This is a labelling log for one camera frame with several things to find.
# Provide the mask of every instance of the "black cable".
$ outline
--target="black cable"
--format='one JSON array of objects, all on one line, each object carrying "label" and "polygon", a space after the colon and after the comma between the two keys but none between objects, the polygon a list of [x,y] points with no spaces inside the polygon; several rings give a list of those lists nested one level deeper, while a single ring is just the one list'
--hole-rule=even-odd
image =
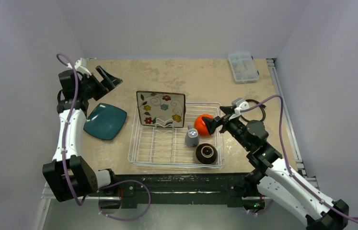
[{"label": "black cable", "polygon": [[[257,101],[257,100],[254,100],[254,99],[246,99],[246,102],[253,102],[253,103],[255,103],[255,104],[259,104],[259,101]],[[265,120],[265,118],[266,118],[266,113],[265,113],[265,108],[266,108],[266,105],[261,105],[261,106],[259,106],[259,108],[261,109],[261,111],[262,111],[262,119],[260,120],[260,121],[264,121]],[[244,121],[246,121],[246,122],[250,122],[250,120],[248,120],[248,119],[246,119],[245,117],[243,117],[242,115],[241,115],[241,118],[242,118],[242,120],[244,120]]]}]

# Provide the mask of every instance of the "orange ball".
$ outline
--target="orange ball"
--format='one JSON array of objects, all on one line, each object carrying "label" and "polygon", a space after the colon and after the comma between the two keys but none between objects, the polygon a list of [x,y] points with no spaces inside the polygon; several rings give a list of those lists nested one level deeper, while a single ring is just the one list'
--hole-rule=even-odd
[{"label": "orange ball", "polygon": [[197,132],[200,136],[208,137],[208,136],[210,136],[210,134],[208,134],[206,124],[204,123],[203,119],[201,119],[204,116],[208,117],[208,118],[213,118],[213,116],[208,115],[208,114],[203,114],[203,115],[198,116],[198,118],[194,122],[194,128],[197,130]]}]

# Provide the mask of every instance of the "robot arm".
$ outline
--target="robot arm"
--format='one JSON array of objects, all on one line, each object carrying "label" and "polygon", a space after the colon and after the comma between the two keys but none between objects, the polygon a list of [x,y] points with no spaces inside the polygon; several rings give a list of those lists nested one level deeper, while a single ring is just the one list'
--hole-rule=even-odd
[{"label": "robot arm", "polygon": [[[87,69],[81,67],[79,61],[76,63],[75,69],[82,75],[82,78],[81,80],[78,79],[79,89],[74,108],[71,108],[76,83],[74,73],[72,70],[67,70],[59,74],[62,90],[58,95],[57,106],[60,118],[58,146],[52,158],[52,162],[45,164],[42,168],[43,175],[58,201],[66,201],[73,198],[62,162],[63,131],[71,109],[73,109],[73,111],[69,119],[66,136],[64,137],[66,150],[64,154],[67,170],[72,171],[72,175],[69,177],[76,196],[79,197],[95,193],[99,188],[110,184],[114,175],[110,169],[94,172],[81,156],[80,144],[89,105],[88,100],[91,98],[99,100],[122,83],[122,80],[108,74],[100,66],[97,66],[96,70],[103,78],[103,80],[99,82]],[[61,93],[64,95],[63,100],[60,99]]]},{"label": "robot arm", "polygon": [[[255,185],[259,193],[281,204],[305,224],[308,230],[345,228],[348,220],[328,208],[324,202],[333,204],[333,208],[346,215],[348,205],[342,200],[334,201],[314,188],[294,169],[288,169],[283,156],[266,141],[269,134],[261,121],[250,121],[247,125],[239,121],[237,109],[240,104],[242,102],[237,99],[232,106],[221,106],[220,110],[225,114],[223,117],[202,119],[210,134],[222,126],[221,133],[228,131],[249,152],[247,158],[255,170],[245,177],[246,185]],[[296,178],[314,191],[321,201],[299,184]]]}]

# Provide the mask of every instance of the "plate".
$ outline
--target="plate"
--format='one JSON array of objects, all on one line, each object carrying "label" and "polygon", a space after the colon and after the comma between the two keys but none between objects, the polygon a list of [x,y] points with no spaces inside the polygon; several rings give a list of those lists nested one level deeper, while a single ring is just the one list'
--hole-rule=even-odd
[{"label": "plate", "polygon": [[127,113],[113,105],[100,103],[84,124],[84,131],[95,138],[112,140],[121,130]]},{"label": "plate", "polygon": [[183,128],[186,96],[175,92],[137,91],[141,125]]}]

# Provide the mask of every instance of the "teal plate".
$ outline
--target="teal plate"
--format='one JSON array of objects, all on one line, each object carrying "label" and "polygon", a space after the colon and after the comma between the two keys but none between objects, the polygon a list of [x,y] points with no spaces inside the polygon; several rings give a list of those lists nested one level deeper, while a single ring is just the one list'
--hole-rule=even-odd
[{"label": "teal plate", "polygon": [[110,104],[100,103],[84,124],[84,131],[95,138],[112,140],[121,130],[127,113]]}]

